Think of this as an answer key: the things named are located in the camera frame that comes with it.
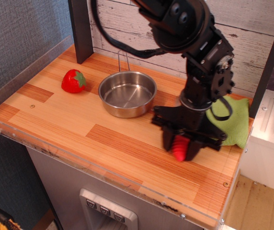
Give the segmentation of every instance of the gray wall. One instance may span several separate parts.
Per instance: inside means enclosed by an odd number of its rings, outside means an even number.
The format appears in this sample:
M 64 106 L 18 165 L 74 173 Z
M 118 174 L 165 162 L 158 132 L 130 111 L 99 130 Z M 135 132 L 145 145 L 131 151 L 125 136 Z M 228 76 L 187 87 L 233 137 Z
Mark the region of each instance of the gray wall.
M 67 0 L 0 0 L 0 87 L 71 34 Z M 0 208 L 25 230 L 49 209 L 25 147 L 2 136 Z

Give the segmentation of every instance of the white wooden wall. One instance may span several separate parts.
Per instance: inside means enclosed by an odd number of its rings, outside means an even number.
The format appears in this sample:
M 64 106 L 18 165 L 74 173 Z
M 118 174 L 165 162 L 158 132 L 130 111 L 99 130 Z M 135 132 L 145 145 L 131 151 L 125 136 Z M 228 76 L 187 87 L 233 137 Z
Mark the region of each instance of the white wooden wall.
M 208 0 L 207 4 L 215 16 L 216 27 L 234 47 L 236 86 L 233 91 L 254 97 L 274 41 L 274 1 Z M 113 38 L 139 50 L 158 47 L 148 21 L 131 0 L 98 0 L 98 9 L 102 25 Z M 94 51 L 117 58 L 118 50 L 101 36 L 90 9 L 89 12 Z M 130 57 L 131 63 L 186 78 L 186 59 L 181 55 L 165 54 L 149 59 Z

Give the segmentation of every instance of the control panel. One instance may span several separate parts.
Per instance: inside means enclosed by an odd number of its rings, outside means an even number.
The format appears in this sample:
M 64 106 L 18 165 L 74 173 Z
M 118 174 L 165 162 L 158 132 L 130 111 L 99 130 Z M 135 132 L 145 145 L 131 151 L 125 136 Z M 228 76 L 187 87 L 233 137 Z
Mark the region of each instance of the control panel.
M 104 224 L 112 224 L 111 220 L 105 220 L 106 217 L 119 222 L 120 224 L 118 225 L 118 229 L 138 230 L 137 215 L 127 208 L 122 207 L 84 188 L 80 190 L 80 201 L 82 203 L 87 222 L 97 221 L 102 223 L 100 226 L 95 223 L 90 224 L 90 226 L 96 226 L 92 227 L 94 229 L 91 230 L 103 230 L 107 227 L 104 226 Z M 89 209 L 95 210 L 101 213 L 101 215 L 96 215 L 95 218 L 91 217 Z

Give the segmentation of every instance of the green strawberry leaves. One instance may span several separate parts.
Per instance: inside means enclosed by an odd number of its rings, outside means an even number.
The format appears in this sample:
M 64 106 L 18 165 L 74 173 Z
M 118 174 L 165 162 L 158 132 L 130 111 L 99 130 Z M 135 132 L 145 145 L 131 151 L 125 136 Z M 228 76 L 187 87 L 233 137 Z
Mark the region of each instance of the green strawberry leaves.
M 79 82 L 79 87 L 81 88 L 83 85 L 86 86 L 86 79 L 84 75 L 78 71 L 75 71 L 76 76 L 74 77 L 75 80 Z

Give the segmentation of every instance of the strawberry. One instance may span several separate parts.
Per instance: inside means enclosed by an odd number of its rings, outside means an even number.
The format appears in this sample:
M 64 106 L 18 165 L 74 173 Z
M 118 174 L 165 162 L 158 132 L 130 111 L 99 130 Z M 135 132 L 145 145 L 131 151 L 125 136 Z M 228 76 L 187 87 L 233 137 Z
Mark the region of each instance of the strawberry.
M 76 93 L 85 89 L 86 79 L 77 69 L 69 70 L 64 76 L 61 88 L 66 92 Z

